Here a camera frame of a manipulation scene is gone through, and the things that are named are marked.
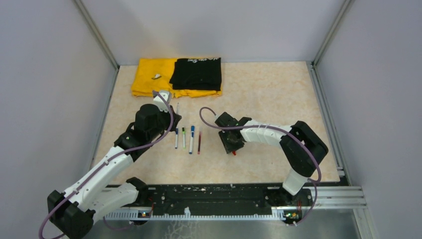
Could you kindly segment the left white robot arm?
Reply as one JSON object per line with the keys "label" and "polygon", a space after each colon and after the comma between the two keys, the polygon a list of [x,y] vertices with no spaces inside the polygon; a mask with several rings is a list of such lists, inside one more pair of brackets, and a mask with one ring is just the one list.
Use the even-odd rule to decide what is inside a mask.
{"label": "left white robot arm", "polygon": [[128,125],[96,166],[62,193],[56,190],[50,193],[47,197],[49,214],[40,226],[39,238],[43,237],[47,222],[53,223],[68,238],[81,239],[96,222],[122,206],[133,203],[150,206],[148,186],[136,177],[117,188],[103,190],[153,144],[175,131],[181,118],[172,106],[142,105],[136,112],[135,121]]}

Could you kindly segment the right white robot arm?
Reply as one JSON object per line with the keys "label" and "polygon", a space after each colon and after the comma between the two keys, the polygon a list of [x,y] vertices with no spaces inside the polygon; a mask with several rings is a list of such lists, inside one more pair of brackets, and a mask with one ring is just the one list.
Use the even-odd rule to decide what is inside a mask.
{"label": "right white robot arm", "polygon": [[293,205],[300,198],[299,191],[328,154],[327,145],[304,121],[293,125],[264,124],[243,117],[240,120],[224,112],[214,122],[226,153],[243,148],[246,142],[264,143],[282,149],[290,171],[280,192],[281,201]]}

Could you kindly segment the red gel pen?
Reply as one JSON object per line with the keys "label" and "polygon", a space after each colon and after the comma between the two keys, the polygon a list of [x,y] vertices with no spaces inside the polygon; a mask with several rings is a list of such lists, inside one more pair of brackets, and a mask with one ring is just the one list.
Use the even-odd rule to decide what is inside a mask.
{"label": "red gel pen", "polygon": [[197,148],[198,155],[201,153],[201,141],[202,141],[202,131],[200,130],[199,136],[198,136],[198,148]]}

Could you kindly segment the white blue-ended marker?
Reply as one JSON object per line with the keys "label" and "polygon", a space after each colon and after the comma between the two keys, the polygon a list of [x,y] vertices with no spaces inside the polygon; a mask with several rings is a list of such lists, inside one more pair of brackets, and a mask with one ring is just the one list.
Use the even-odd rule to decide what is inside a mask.
{"label": "white blue-ended marker", "polygon": [[178,144],[179,144],[179,129],[176,128],[175,129],[175,149],[178,149]]}

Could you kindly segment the large white blue marker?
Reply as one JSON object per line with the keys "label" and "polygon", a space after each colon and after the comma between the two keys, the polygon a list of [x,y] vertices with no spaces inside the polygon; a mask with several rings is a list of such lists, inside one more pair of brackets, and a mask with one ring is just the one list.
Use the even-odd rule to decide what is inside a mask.
{"label": "large white blue marker", "polygon": [[193,154],[194,141],[195,141],[195,126],[192,125],[191,133],[190,133],[190,142],[189,142],[189,154]]}

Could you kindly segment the white green-tipped pen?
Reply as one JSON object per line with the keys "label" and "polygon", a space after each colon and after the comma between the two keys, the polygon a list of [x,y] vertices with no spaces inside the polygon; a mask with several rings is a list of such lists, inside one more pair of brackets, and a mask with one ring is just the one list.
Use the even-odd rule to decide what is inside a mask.
{"label": "white green-tipped pen", "polygon": [[182,146],[183,149],[186,149],[186,129],[182,127]]}

